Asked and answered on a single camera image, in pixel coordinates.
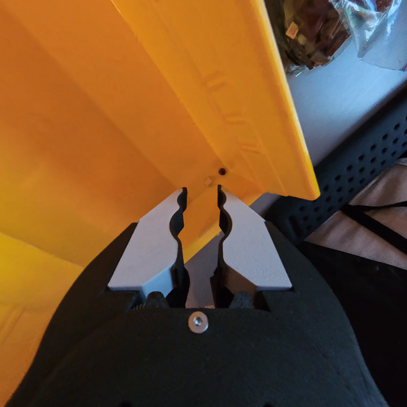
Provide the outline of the yellow plastic bin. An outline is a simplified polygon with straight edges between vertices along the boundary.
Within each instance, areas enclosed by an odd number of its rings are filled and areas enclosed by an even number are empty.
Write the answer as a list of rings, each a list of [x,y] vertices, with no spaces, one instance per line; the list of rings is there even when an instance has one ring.
[[[248,205],[320,191],[265,1],[5,0],[0,14],[5,406],[74,278],[171,193],[188,190],[188,261],[220,231],[217,184]]]

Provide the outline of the person's pale garment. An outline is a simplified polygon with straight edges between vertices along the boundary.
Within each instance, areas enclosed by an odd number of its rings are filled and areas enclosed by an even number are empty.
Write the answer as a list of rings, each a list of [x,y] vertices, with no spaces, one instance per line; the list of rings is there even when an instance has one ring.
[[[407,159],[396,160],[306,242],[407,269]]]

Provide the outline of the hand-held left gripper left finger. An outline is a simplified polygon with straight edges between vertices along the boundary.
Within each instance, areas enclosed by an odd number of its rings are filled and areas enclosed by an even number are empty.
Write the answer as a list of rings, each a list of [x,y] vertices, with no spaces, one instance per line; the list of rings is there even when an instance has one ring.
[[[107,285],[109,290],[137,291],[144,302],[160,292],[170,307],[186,307],[188,272],[179,238],[186,207],[187,188],[182,187],[137,222]]]

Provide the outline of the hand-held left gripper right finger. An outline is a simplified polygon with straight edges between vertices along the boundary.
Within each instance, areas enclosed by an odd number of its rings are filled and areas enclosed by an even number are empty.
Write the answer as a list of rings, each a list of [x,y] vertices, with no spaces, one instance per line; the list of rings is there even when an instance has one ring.
[[[210,278],[214,307],[262,308],[263,292],[291,290],[265,220],[222,185],[217,205],[223,237]]]

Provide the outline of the clear zip bag green seal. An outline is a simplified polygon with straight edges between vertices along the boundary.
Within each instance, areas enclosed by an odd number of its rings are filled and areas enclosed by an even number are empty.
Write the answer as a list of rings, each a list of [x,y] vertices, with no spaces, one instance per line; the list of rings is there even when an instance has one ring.
[[[330,0],[330,2],[350,30],[350,38],[340,53],[353,42],[357,57],[361,61],[379,68],[406,71],[406,1]],[[275,30],[281,15],[279,0],[265,3],[276,38]],[[285,70],[288,76],[297,76],[303,71],[296,70],[294,74],[288,74]]]

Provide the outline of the black perforated chair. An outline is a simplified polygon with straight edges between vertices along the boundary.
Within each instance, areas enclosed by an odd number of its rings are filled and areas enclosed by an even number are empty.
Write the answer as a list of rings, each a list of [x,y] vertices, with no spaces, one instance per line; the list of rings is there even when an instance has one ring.
[[[404,88],[315,167],[317,199],[281,197],[265,220],[297,245],[405,153],[406,145]]]

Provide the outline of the grey desk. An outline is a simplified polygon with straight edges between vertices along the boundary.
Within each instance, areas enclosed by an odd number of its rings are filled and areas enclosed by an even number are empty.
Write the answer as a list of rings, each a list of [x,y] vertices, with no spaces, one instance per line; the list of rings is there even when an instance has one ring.
[[[333,62],[288,82],[312,163],[319,164],[406,88],[406,72],[361,61],[351,43]],[[281,197],[265,193],[250,208],[265,217]]]

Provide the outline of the pile of mixed toy bricks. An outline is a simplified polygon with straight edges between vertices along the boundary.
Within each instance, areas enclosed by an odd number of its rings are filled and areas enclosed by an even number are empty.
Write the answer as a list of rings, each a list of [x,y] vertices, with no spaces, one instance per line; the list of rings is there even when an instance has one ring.
[[[350,38],[350,30],[327,0],[279,1],[275,30],[288,74],[332,62]]]

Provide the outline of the person's dark jacket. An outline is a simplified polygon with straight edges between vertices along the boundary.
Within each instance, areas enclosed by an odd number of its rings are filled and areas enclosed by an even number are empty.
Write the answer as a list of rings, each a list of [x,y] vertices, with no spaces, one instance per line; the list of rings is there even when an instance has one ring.
[[[299,251],[343,306],[369,371],[389,406],[407,405],[407,272],[302,242]]]

